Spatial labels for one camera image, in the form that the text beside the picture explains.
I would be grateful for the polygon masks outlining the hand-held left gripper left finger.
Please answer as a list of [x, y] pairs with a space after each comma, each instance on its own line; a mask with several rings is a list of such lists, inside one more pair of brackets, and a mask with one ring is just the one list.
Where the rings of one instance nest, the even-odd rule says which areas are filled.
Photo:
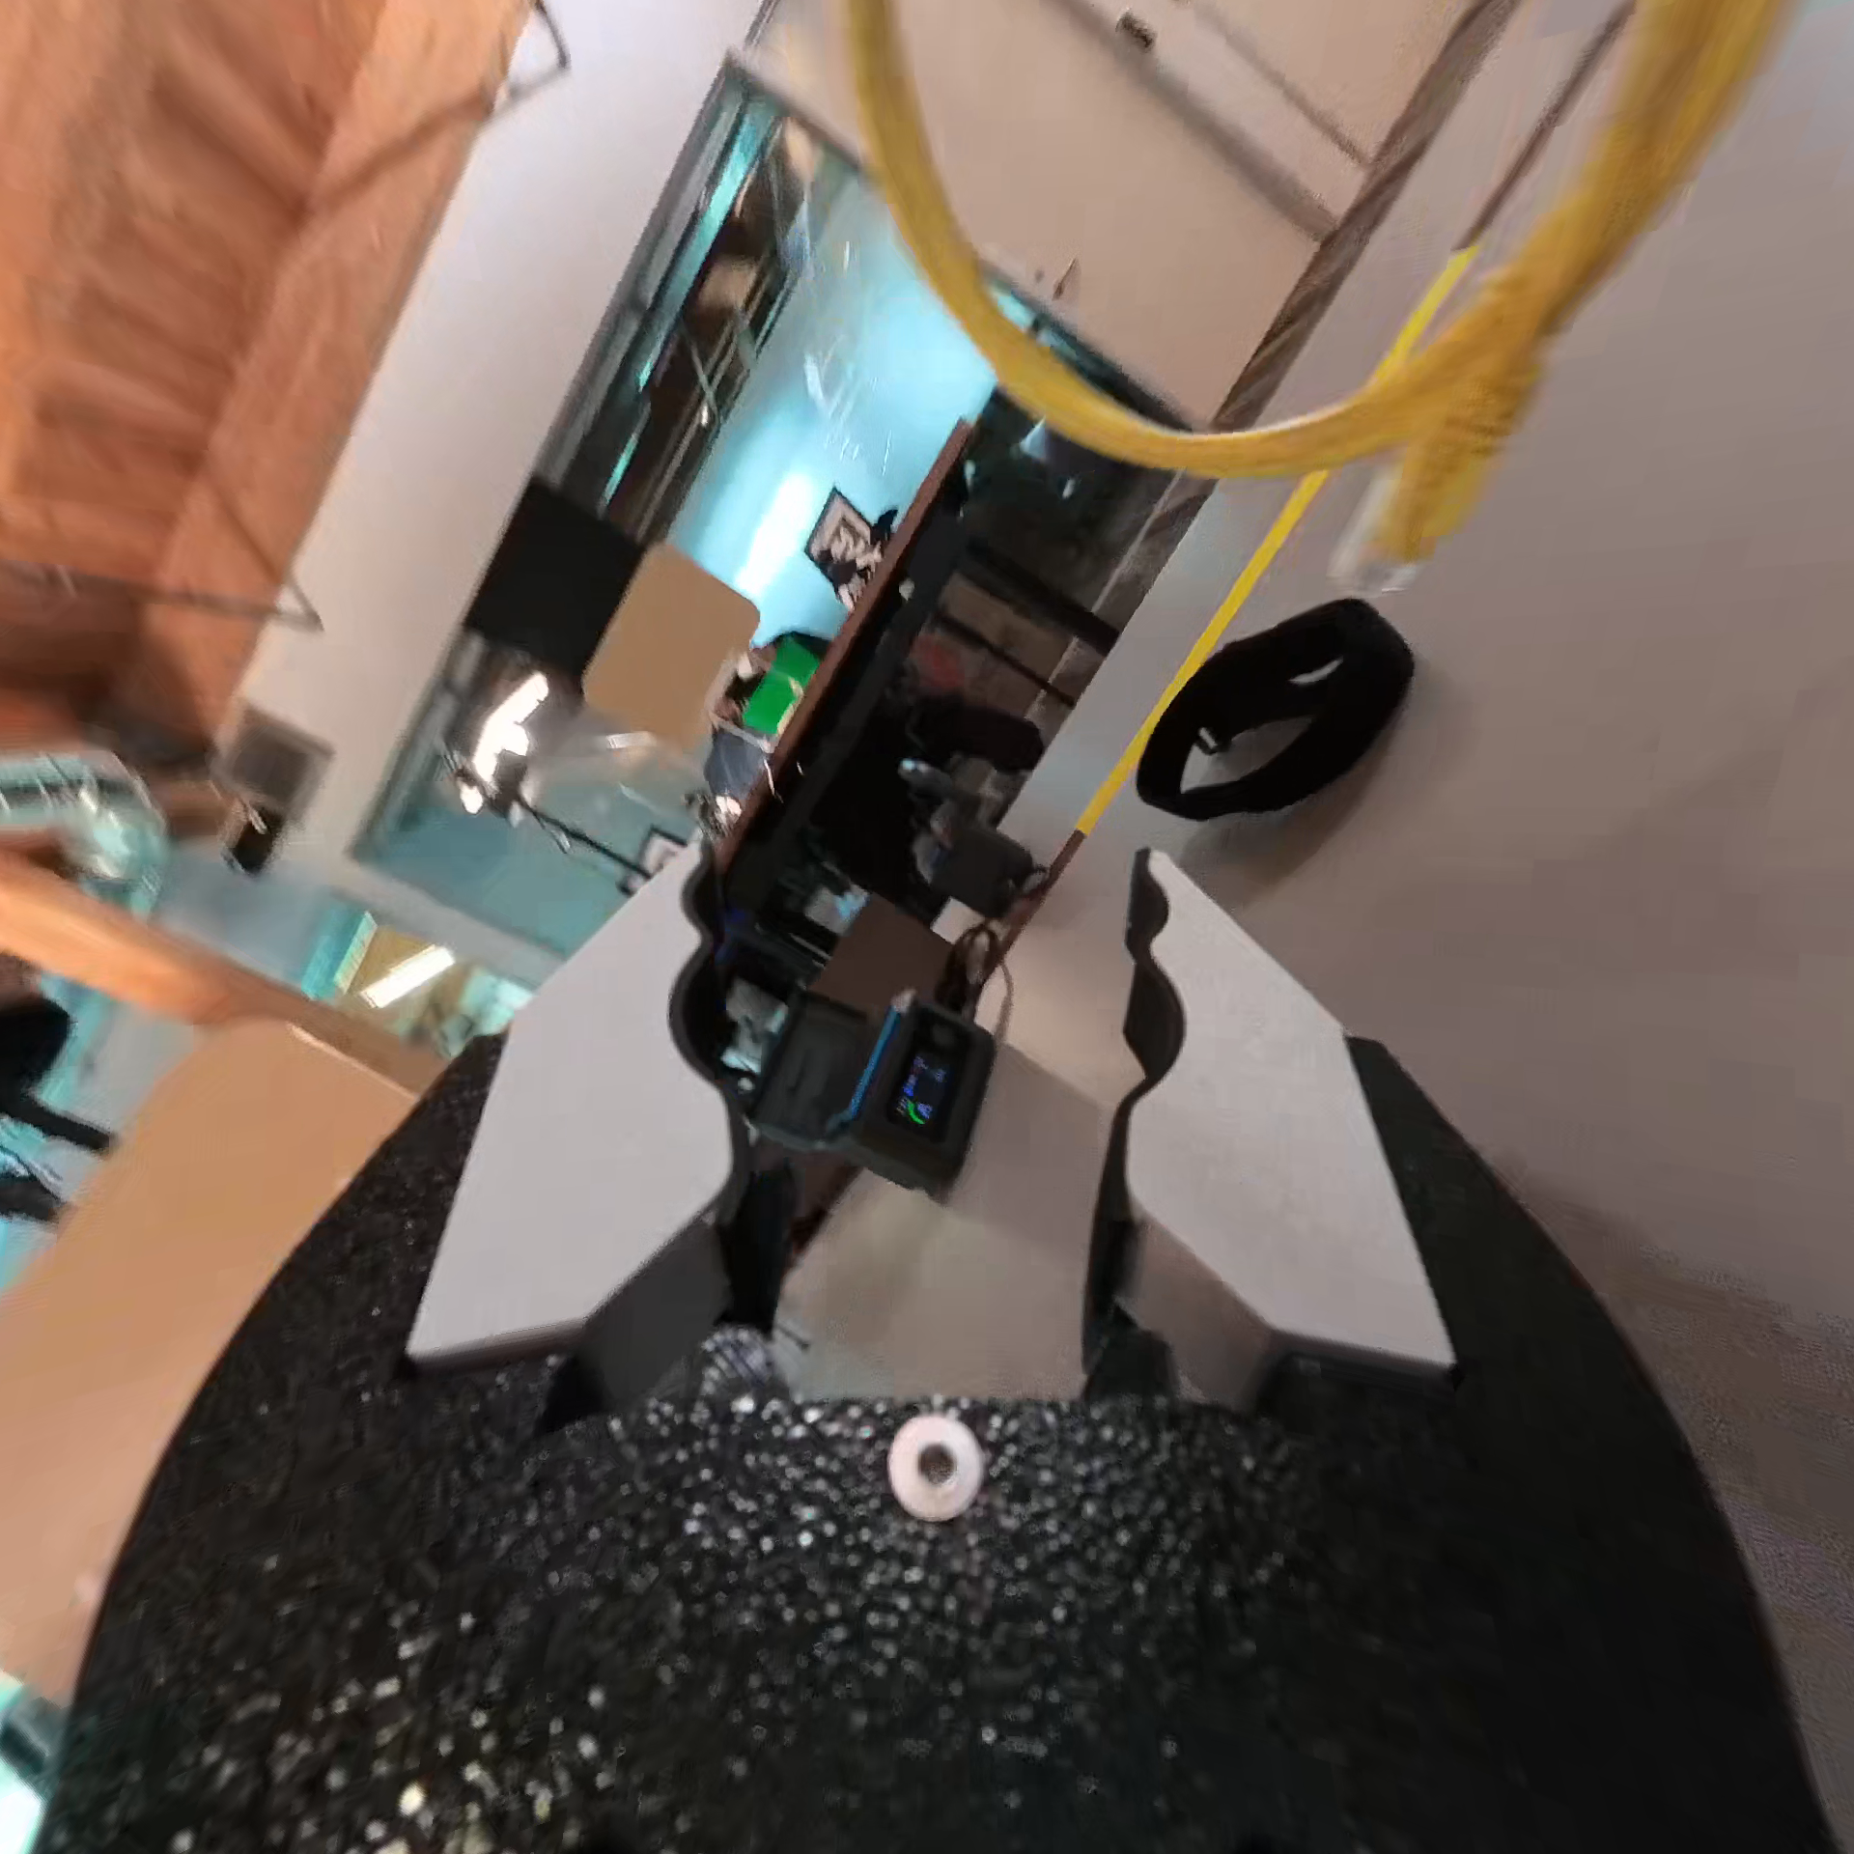
[[517, 1013], [412, 1369], [557, 1357], [595, 1396], [649, 1396], [719, 1328], [748, 1127], [687, 1028], [711, 947], [711, 846], [689, 844]]

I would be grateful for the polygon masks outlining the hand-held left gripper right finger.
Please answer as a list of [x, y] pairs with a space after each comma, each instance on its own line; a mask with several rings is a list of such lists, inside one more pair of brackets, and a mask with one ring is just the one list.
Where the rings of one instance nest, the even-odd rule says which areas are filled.
[[1130, 881], [1138, 1088], [1109, 1127], [1087, 1387], [1267, 1403], [1292, 1367], [1447, 1387], [1431, 1283], [1339, 1020], [1170, 851]]

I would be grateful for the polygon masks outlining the black portable power station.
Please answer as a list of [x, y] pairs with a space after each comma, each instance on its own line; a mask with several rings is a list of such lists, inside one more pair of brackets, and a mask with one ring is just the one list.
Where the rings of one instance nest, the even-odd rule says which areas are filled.
[[808, 992], [737, 1099], [797, 1151], [948, 1193], [969, 1171], [990, 1064], [999, 1040], [970, 1013], [917, 992], [882, 1013]]

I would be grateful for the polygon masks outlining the black battery charger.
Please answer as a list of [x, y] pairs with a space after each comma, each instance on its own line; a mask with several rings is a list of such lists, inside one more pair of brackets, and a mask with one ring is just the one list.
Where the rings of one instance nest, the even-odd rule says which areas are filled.
[[921, 839], [921, 877], [937, 898], [962, 903], [970, 920], [1008, 920], [1046, 877], [1030, 846], [962, 821]]

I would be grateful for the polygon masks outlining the studio light on stand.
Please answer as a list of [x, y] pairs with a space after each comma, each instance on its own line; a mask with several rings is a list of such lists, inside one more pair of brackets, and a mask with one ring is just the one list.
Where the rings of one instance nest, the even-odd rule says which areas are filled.
[[553, 784], [597, 784], [609, 799], [629, 799], [640, 812], [689, 805], [696, 773], [689, 761], [674, 756], [656, 735], [617, 725], [595, 711], [563, 682], [524, 671], [464, 737], [446, 747], [446, 779], [470, 818], [531, 821], [557, 851], [575, 864], [597, 864], [613, 871], [617, 894], [640, 894], [656, 866], [642, 851], [617, 851], [585, 824], [569, 821]]

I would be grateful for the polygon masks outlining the green plastic bin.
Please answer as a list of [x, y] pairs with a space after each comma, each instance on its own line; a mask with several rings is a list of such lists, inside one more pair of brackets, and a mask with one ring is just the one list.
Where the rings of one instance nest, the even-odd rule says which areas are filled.
[[723, 684], [711, 717], [719, 725], [748, 735], [761, 741], [774, 741], [799, 706], [808, 684], [815, 682], [834, 641], [823, 635], [779, 635], [751, 643], [737, 663], [732, 682]]

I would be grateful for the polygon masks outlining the metal air vent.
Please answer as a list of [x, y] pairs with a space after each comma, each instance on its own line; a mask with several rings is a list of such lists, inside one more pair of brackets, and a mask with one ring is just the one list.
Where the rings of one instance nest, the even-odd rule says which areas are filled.
[[216, 747], [216, 779], [246, 805], [302, 818], [333, 771], [333, 741], [281, 721], [264, 706], [241, 706]]

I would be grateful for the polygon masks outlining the yellow tape strip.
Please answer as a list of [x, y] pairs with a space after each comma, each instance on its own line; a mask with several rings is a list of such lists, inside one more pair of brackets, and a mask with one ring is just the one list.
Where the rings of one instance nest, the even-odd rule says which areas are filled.
[[[1432, 283], [1422, 288], [1418, 308], [1402, 318], [1399, 340], [1387, 341], [1387, 354], [1377, 361], [1377, 370], [1368, 374], [1368, 388], [1377, 388], [1387, 374], [1399, 374], [1418, 341], [1431, 340], [1431, 330], [1447, 314], [1456, 293], [1464, 288], [1464, 274], [1473, 270], [1488, 239], [1462, 239], [1462, 252], [1447, 252], [1447, 262], [1432, 270]], [[1076, 851], [1089, 844], [1089, 833], [1109, 821], [1109, 812], [1116, 805], [1116, 796], [1132, 784], [1147, 737], [1159, 735], [1165, 711], [1172, 706], [1172, 695], [1194, 682], [1194, 671], [1224, 643], [1224, 631], [1242, 619], [1242, 606], [1252, 603], [1252, 590], [1265, 586], [1265, 575], [1272, 574], [1272, 563], [1288, 553], [1292, 530], [1307, 521], [1307, 511], [1319, 505], [1324, 482], [1336, 473], [1319, 469], [1307, 477], [1292, 482], [1292, 494], [1282, 497], [1282, 511], [1272, 515], [1267, 533], [1255, 543], [1255, 553], [1247, 557], [1247, 568], [1235, 574], [1231, 590], [1219, 598], [1214, 619], [1200, 631], [1200, 641], [1190, 643], [1182, 663], [1170, 676], [1170, 684], [1159, 691], [1159, 699], [1147, 706], [1144, 725], [1132, 735], [1132, 741], [1116, 756], [1110, 773], [1097, 784], [1097, 796], [1087, 799], [1076, 833], [1067, 839], [1067, 846], [1053, 851], [1053, 866], [1070, 866]]]

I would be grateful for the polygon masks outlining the framed tag sign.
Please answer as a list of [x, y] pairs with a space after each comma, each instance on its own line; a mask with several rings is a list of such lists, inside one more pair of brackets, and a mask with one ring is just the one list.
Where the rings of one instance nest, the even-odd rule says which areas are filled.
[[900, 511], [863, 515], [841, 489], [828, 494], [808, 533], [808, 563], [828, 575], [834, 598], [851, 615], [878, 575], [900, 530]]

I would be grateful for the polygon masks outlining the wooden post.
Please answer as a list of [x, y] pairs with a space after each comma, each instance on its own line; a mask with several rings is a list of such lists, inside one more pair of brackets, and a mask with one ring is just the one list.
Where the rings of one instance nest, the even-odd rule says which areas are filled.
[[295, 985], [146, 925], [16, 851], [0, 857], [0, 950], [186, 1028], [221, 1035], [241, 1022], [288, 1022], [412, 1094], [446, 1072], [444, 1054], [393, 1040], [375, 1020], [313, 1004]]

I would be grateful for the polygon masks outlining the black wall panel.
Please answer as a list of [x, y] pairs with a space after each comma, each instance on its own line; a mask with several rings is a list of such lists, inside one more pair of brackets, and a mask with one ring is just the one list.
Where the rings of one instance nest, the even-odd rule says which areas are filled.
[[531, 477], [464, 635], [581, 682], [640, 568], [640, 543]]

